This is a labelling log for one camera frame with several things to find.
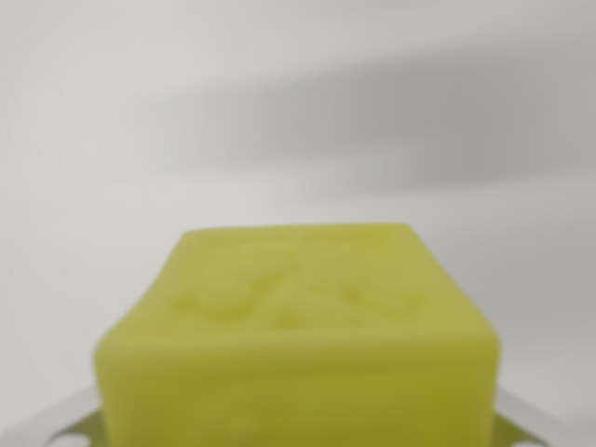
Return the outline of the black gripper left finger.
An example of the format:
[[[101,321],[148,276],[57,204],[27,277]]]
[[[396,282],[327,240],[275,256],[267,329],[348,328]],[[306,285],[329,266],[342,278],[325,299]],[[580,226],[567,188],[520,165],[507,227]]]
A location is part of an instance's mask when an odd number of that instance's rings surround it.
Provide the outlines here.
[[[1,434],[2,446],[107,446],[95,386],[64,398]]]

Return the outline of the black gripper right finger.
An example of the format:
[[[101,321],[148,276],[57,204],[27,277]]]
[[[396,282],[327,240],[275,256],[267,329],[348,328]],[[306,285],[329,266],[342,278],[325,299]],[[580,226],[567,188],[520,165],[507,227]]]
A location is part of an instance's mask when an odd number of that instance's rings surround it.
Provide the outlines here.
[[[594,446],[588,438],[538,410],[503,388],[495,402],[491,445],[500,446]]]

